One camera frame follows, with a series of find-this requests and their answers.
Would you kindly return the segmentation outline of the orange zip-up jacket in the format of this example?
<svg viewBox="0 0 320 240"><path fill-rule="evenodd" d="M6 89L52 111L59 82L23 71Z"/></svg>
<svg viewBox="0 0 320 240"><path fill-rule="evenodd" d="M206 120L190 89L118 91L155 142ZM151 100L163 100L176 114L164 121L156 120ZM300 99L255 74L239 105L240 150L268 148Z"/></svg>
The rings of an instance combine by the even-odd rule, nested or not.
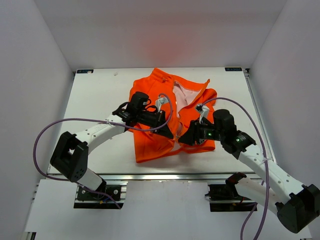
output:
<svg viewBox="0 0 320 240"><path fill-rule="evenodd" d="M197 154L215 150L215 142L212 140L205 140L194 146L178 142L180 136L189 128L190 122L200 116L196 111L198 104L209 101L207 117L210 122L213 121L215 98L218 94L215 89L208 87L209 83L209 80L204 83L192 82L158 68L154 68L149 76L133 82L129 93L131 97L136 92L145 93L153 105L162 94L169 97L170 103L162 105L161 109L165 111L165 117L169 120L168 127L173 134L173 138L169 139L151 133L145 125L138 124L138 130L133 131L137 163L173 156L180 152Z"/></svg>

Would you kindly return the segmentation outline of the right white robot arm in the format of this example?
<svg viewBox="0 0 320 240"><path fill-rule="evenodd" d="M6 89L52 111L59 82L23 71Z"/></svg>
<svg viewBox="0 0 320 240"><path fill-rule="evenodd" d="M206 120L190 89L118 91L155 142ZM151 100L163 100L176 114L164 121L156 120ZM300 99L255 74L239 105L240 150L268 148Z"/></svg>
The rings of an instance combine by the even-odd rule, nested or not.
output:
<svg viewBox="0 0 320 240"><path fill-rule="evenodd" d="M256 141L237 129L234 117L226 109L213 113L213 122L206 117L209 109L198 105L200 116L192 120L179 142L196 146L204 141L218 141L235 159L247 165L263 179L266 187L246 174L236 172L225 181L226 195L236 200L245 197L267 207L290 232L297 234L320 215L320 190L304 185L273 161L268 161Z"/></svg>

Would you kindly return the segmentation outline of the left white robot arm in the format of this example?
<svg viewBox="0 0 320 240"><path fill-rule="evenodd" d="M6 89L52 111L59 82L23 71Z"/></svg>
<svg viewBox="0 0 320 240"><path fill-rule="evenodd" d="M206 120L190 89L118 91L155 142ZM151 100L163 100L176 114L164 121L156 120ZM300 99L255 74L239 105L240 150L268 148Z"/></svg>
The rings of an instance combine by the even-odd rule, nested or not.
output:
<svg viewBox="0 0 320 240"><path fill-rule="evenodd" d="M146 126L147 132L173 139L168 126L173 107L169 107L169 116L161 109L162 105L170 103L170 98L164 93L158 96L155 104L151 104L147 94L135 92L130 101L121 104L105 120L96 120L93 127L78 133L64 132L58 139L50 164L70 182L83 186L94 199L103 198L106 182L88 168L89 154L127 130L140 131L137 124Z"/></svg>

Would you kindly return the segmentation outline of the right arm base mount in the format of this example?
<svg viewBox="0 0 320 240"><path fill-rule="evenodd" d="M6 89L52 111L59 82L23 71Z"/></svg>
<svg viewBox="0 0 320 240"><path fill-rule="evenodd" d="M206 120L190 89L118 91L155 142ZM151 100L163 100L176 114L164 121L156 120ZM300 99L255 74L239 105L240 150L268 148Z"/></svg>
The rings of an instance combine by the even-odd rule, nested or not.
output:
<svg viewBox="0 0 320 240"><path fill-rule="evenodd" d="M209 201L210 211L213 213L257 211L251 199L234 195L228 190L226 184L209 184L208 193L204 197Z"/></svg>

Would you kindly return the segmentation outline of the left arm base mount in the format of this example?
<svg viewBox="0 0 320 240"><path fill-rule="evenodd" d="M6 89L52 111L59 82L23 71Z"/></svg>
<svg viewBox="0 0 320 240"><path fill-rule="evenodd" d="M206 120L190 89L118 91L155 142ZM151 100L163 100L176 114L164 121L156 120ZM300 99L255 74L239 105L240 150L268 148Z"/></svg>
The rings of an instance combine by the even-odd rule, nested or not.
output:
<svg viewBox="0 0 320 240"><path fill-rule="evenodd" d="M73 208L91 210L120 210L126 199L127 182L107 181L101 193L88 191L82 185L76 189Z"/></svg>

